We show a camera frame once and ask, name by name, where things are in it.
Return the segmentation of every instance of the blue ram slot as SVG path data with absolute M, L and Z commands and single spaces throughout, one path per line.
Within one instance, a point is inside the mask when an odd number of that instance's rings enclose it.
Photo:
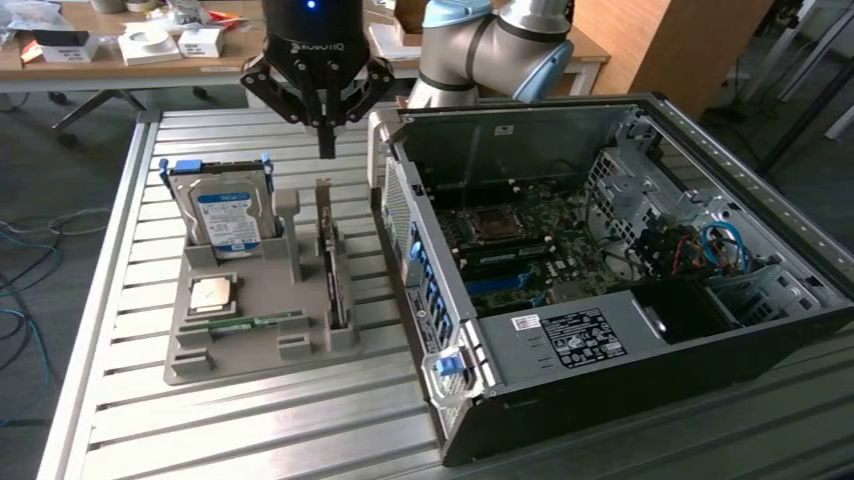
M 520 273 L 512 277 L 496 278 L 491 280 L 480 280 L 465 284 L 465 291 L 469 295 L 479 293 L 489 293 L 497 290 L 508 290 L 511 288 L 523 288 L 528 283 L 528 273 Z

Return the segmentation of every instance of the robotic arm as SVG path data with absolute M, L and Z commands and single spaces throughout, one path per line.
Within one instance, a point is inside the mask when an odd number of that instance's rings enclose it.
M 356 122 L 393 83 L 391 66 L 371 56 L 361 26 L 361 0 L 264 0 L 262 55 L 240 80 L 288 123 L 316 131 L 320 158 L 334 158 L 334 136 Z M 367 68 L 367 80 L 352 81 Z M 298 91 L 288 92 L 272 70 Z
M 511 0 L 496 15 L 491 0 L 431 0 L 409 108 L 473 105 L 477 84 L 521 102 L 540 100 L 572 53 L 571 4 Z M 320 158 L 334 158 L 336 134 L 393 82 L 388 62 L 371 56 L 361 0 L 262 0 L 262 8 L 262 55 L 246 65 L 241 83 L 286 122 L 316 131 Z M 353 89 L 362 68 L 367 80 Z M 272 70 L 298 95 L 272 79 Z

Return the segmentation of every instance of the aluminum work table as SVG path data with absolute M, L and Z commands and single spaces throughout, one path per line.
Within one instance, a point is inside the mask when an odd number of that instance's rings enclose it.
M 133 134 L 40 479 L 832 478 L 852 464 L 854 335 L 756 381 L 464 467 L 439 450 L 368 212 L 365 124 L 336 160 L 265 110 L 146 113 Z M 154 166 L 268 152 L 276 187 L 332 180 L 365 358 L 169 387 L 162 362 L 184 224 Z

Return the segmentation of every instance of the green circuit board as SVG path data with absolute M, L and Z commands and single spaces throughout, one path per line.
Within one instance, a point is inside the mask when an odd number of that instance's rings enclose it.
M 627 268 L 608 266 L 584 229 L 583 193 L 555 181 L 513 187 L 508 202 L 436 210 L 480 316 L 601 295 L 631 277 Z M 521 274 L 520 288 L 479 291 L 475 286 L 505 285 L 503 278 L 512 284 Z

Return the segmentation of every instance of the white box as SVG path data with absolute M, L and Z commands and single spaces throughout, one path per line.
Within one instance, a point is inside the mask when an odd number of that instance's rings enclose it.
M 174 40 L 162 30 L 126 32 L 118 37 L 118 48 L 128 66 L 182 58 Z
M 97 37 L 89 32 L 34 32 L 45 62 L 90 62 L 97 52 Z
M 218 57 L 225 34 L 221 28 L 186 30 L 177 39 L 177 48 L 185 57 Z

